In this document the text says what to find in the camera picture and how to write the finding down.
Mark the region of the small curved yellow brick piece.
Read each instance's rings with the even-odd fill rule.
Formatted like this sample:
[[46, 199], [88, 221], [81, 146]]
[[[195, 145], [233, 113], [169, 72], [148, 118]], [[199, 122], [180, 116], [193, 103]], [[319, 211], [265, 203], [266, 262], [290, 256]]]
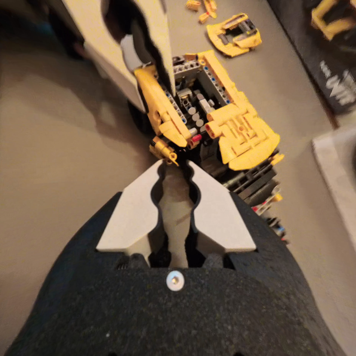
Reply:
[[177, 153], [162, 138], [155, 136], [149, 144], [149, 151], [158, 159], [163, 160], [167, 165], [179, 166]]

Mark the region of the yellow toy brick car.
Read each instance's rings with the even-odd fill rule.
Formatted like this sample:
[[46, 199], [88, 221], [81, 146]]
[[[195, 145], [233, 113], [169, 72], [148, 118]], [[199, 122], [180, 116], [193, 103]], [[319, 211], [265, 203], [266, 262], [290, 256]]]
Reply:
[[280, 220], [267, 213], [282, 200], [274, 167], [280, 136], [229, 78], [213, 50], [173, 57], [176, 94], [161, 82], [156, 66], [134, 70], [146, 113], [130, 113], [141, 132], [162, 138], [185, 160], [196, 163], [236, 193], [284, 239]]

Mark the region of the yellow brick car hood assembly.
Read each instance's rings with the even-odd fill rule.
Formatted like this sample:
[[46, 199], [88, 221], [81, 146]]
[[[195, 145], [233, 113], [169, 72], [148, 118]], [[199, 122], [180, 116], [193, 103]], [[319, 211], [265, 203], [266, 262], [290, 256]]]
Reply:
[[207, 25], [207, 36], [211, 44], [224, 56], [234, 58], [246, 54], [262, 44], [259, 29], [245, 13]]

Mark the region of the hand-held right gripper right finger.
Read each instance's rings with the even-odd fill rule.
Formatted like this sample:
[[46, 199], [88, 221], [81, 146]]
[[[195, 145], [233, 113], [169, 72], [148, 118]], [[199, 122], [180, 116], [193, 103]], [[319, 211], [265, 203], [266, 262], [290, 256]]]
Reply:
[[188, 266], [201, 267], [209, 255], [223, 260], [230, 253], [257, 249], [236, 204], [236, 194], [187, 160], [189, 198], [192, 202], [186, 238]]

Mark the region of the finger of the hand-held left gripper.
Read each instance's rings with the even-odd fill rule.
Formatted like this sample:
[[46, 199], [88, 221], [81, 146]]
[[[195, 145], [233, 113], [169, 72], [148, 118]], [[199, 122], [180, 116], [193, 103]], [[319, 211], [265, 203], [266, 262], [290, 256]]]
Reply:
[[144, 63], [151, 61], [156, 65], [161, 82], [175, 96], [166, 2], [134, 0], [133, 5], [133, 38], [137, 54]]
[[[103, 75], [141, 112], [147, 112], [134, 70], [151, 60], [143, 25], [155, 1], [63, 1], [84, 39], [84, 49]], [[139, 23], [143, 16], [143, 25]]]

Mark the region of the grey desk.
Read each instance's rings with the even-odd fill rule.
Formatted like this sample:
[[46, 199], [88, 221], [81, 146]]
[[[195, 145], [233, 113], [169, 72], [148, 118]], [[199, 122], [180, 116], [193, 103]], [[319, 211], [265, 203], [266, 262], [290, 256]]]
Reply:
[[[266, 1], [217, 1], [217, 22], [245, 12], [262, 45], [228, 60], [238, 89], [281, 137], [283, 200], [271, 211], [330, 331], [355, 355], [355, 251], [314, 160], [327, 113]], [[155, 161], [124, 96], [52, 39], [1, 21], [1, 355], [72, 236]]]

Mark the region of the long yellow grey brick assembly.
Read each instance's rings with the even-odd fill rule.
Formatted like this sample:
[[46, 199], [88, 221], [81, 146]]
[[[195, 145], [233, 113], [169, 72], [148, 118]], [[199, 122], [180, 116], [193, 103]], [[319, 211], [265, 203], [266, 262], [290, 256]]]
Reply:
[[206, 13], [212, 17], [213, 19], [216, 19], [217, 14], [216, 14], [216, 10], [217, 10], [217, 5], [216, 5], [216, 1], [215, 0], [203, 0], [205, 9], [206, 9]]

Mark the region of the dark toy car set box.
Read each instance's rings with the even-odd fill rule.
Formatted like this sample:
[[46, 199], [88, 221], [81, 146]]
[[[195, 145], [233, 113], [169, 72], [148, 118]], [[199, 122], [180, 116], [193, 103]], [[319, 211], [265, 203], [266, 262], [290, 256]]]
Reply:
[[306, 70], [335, 114], [355, 110], [356, 8], [351, 0], [269, 0]]

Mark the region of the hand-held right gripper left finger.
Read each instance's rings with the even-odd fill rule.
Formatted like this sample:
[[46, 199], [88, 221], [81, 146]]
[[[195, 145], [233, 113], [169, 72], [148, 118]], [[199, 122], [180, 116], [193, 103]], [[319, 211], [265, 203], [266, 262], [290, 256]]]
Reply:
[[169, 266], [171, 253], [159, 206], [165, 174], [161, 159], [124, 188], [96, 251], [140, 254], [152, 267]]

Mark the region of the white instruction booklet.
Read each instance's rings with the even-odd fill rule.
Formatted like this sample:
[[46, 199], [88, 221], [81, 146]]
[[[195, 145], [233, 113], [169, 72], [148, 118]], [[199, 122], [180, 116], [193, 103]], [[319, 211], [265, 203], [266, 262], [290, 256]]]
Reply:
[[319, 170], [356, 249], [355, 124], [313, 138], [312, 147]]

